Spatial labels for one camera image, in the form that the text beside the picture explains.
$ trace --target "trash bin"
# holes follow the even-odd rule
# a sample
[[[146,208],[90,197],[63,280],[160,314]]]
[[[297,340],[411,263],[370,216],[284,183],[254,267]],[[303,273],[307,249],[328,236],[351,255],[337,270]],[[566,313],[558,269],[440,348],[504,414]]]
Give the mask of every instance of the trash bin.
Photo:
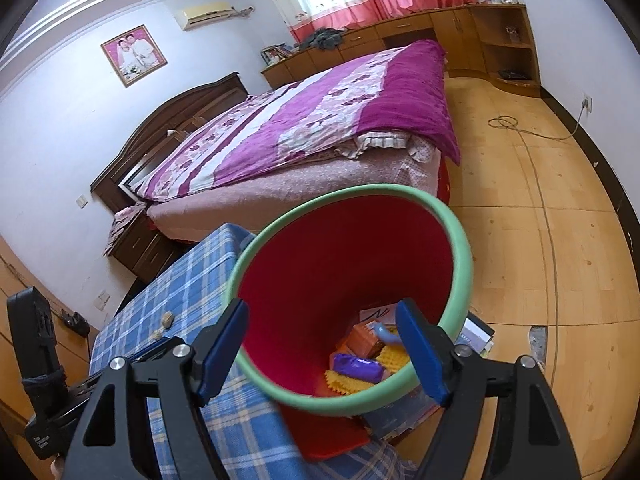
[[[360,310],[414,298],[455,339],[472,286],[466,235],[436,197],[394,184],[336,191],[271,223],[245,249],[226,300],[249,306],[237,362],[280,403],[318,415],[353,416],[418,385],[411,363],[357,394],[336,396],[324,372]]]

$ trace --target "purple floral quilt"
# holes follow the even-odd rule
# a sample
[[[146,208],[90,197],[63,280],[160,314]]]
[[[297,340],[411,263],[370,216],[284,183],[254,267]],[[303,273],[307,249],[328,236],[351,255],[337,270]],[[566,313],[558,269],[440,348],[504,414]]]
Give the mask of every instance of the purple floral quilt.
[[[194,132],[135,191],[165,202],[303,162],[372,131],[411,132],[459,163],[444,57],[435,41],[417,41],[249,97]]]

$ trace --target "framed wedding photo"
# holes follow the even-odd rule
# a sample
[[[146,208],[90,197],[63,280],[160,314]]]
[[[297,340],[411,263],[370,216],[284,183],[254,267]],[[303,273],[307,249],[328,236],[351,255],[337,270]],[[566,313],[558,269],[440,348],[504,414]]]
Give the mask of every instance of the framed wedding photo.
[[[101,47],[124,86],[167,64],[144,25],[105,41]]]

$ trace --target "white wall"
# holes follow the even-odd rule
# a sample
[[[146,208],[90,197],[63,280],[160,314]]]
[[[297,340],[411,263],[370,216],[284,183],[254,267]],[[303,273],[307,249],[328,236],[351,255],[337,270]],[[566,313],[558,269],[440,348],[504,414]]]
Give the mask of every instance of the white wall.
[[[248,39],[256,50],[262,50],[274,44],[294,43],[295,40],[273,0],[227,1],[231,2],[236,9],[255,7],[255,12],[246,20],[246,24],[249,32]]]
[[[240,73],[250,93],[267,91],[259,51],[269,41],[290,42],[290,36],[275,41],[271,25],[253,34],[269,21],[261,0],[232,2],[257,7],[248,20],[180,30],[174,10],[205,1],[211,0],[169,0],[101,23],[40,63],[0,101],[0,233],[53,294],[97,328],[111,319],[134,277],[102,256],[112,213],[97,198],[81,210],[76,198],[90,199],[94,178],[164,101],[230,72]],[[100,44],[141,24],[168,64],[124,88]],[[0,71],[0,88],[5,83]],[[105,312],[92,305],[102,290],[111,295]]]
[[[640,216],[640,56],[603,0],[521,0],[533,28],[542,85],[577,119],[616,172]]]

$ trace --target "wooden cabinet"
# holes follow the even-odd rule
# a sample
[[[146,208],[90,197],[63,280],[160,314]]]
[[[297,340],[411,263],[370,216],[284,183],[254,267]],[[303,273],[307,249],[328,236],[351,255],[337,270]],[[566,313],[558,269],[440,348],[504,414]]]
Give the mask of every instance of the wooden cabinet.
[[[369,41],[368,43],[361,43],[357,46],[352,46],[342,50],[342,58],[345,61],[351,61],[358,57],[366,56],[367,54],[375,54],[384,50],[385,42],[382,40]]]
[[[289,69],[293,81],[301,81],[318,73],[308,51],[300,52],[296,57],[287,59],[284,64]]]
[[[65,369],[68,384],[77,383],[88,376],[87,341],[69,330],[56,316],[61,309],[51,294],[40,283],[30,280],[26,270],[18,271],[14,267],[14,262],[18,266],[15,255],[9,253],[8,247],[3,242],[4,240],[0,243],[0,405],[7,406],[26,422],[33,415],[33,408],[20,382],[22,377],[9,328],[7,298],[29,286],[36,286],[47,298],[52,309],[52,320],[58,342],[56,353],[58,361]]]
[[[438,42],[447,51],[448,70],[486,72],[476,25],[468,9],[433,12],[431,19]]]
[[[376,32],[376,27],[364,27],[357,30],[346,32],[342,35],[344,40],[339,46],[338,50],[344,51],[354,46],[363,45],[380,39]]]
[[[344,63],[340,51],[337,49],[319,50],[318,48],[311,48],[308,52],[318,72],[324,72]]]
[[[274,90],[295,81],[291,72],[289,72],[289,69],[283,62],[269,67],[263,71],[262,74],[267,79],[269,86]]]
[[[513,29],[518,31],[520,42],[511,40],[509,31]],[[310,48],[262,73],[276,89],[367,54],[418,40],[437,40],[447,51],[449,76],[481,77],[508,92],[540,95],[533,33],[523,5],[474,4],[425,10],[349,30],[342,38],[335,50]],[[521,72],[531,79],[505,80],[500,76],[504,70]]]
[[[376,31],[380,38],[388,38],[389,36],[396,36],[425,28],[433,28],[430,14],[414,14],[406,18],[390,20],[389,22],[382,22],[376,25]]]
[[[25,423],[25,420],[0,402],[0,425],[2,425],[2,428],[0,428],[0,454],[2,455],[2,466],[6,466],[5,459],[8,459],[9,462],[11,462],[12,457],[15,460],[22,459],[27,469],[30,470],[38,480],[53,480],[50,471],[50,464],[53,459],[38,459],[29,443],[22,436]],[[2,476],[3,479],[9,478],[6,476],[5,469],[1,469],[0,471],[4,473]],[[24,478],[24,474],[11,478]]]
[[[186,246],[151,229],[144,214],[128,224],[107,253],[147,285],[184,254]]]

